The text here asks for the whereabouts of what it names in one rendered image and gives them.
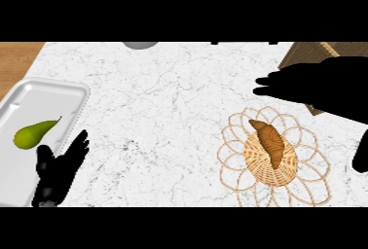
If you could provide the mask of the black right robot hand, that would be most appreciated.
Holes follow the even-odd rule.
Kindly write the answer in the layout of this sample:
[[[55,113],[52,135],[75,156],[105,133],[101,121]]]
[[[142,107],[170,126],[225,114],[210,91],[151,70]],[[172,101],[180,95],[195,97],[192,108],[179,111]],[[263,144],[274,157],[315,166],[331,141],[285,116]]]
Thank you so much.
[[[330,57],[297,63],[256,79],[253,93],[310,105],[368,125],[368,57]]]

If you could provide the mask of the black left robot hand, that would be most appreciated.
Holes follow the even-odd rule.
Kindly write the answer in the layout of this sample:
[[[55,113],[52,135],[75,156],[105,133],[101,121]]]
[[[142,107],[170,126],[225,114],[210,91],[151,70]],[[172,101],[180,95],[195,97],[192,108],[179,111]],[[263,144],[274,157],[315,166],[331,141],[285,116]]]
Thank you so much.
[[[55,156],[47,145],[37,147],[39,183],[31,200],[33,207],[39,207],[42,201],[53,201],[58,205],[64,202],[89,152],[87,146],[87,131],[83,130],[64,155]]]

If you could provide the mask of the brown croissant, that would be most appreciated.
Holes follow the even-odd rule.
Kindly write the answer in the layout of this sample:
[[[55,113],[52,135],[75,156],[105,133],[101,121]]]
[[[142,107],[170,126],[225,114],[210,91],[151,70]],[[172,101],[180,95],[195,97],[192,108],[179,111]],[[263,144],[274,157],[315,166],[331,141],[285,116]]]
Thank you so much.
[[[250,120],[256,129],[260,145],[269,154],[272,168],[278,169],[284,158],[285,143],[281,134],[271,124]]]

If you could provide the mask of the round wicker placemat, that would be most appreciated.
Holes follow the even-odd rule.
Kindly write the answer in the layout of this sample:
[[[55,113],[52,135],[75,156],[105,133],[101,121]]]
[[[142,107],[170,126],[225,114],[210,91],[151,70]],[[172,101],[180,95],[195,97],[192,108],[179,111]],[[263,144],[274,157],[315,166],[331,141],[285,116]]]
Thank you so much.
[[[278,169],[272,168],[250,120],[272,125],[282,136],[285,150]],[[321,152],[315,132],[294,115],[271,106],[260,109],[247,107],[229,115],[222,139],[216,153],[219,179],[237,195],[238,204],[244,204],[247,197],[253,198],[256,206],[316,207],[330,203],[331,162]]]

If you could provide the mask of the green pear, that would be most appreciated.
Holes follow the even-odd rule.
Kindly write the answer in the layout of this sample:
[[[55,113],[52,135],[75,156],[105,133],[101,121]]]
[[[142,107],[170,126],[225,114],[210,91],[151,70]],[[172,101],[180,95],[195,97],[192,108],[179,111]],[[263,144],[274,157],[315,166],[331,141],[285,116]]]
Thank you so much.
[[[22,150],[34,148],[58,122],[59,120],[44,121],[21,128],[13,137],[15,146]]]

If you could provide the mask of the white rectangular tray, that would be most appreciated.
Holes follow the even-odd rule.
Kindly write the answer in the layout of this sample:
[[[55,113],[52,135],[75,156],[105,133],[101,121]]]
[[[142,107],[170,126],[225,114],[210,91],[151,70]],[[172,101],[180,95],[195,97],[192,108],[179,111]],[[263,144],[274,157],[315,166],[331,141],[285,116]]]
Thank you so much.
[[[40,141],[59,156],[87,98],[86,84],[27,78],[0,101],[0,207],[30,206],[39,181],[36,149],[15,146],[16,132],[59,120]]]

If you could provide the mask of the grey round object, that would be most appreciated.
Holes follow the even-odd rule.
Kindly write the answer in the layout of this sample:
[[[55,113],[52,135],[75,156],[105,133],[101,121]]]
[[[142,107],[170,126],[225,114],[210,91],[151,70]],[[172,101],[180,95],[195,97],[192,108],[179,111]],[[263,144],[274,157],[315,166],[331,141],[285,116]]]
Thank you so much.
[[[158,44],[158,42],[123,42],[123,43],[133,50],[146,50]]]

